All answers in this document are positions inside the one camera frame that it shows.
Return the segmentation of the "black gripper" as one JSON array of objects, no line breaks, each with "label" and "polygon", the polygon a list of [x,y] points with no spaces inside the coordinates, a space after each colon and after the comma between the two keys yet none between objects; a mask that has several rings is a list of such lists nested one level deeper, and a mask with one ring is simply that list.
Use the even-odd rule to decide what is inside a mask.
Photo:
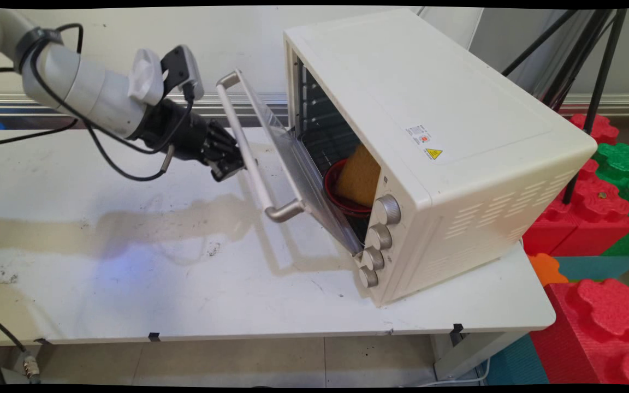
[{"label": "black gripper", "polygon": [[173,100],[162,100],[149,107],[134,138],[154,150],[164,144],[172,131],[168,145],[175,147],[174,157],[202,164],[210,160],[211,175],[216,182],[225,181],[245,168],[237,141],[219,122],[188,112]]}]

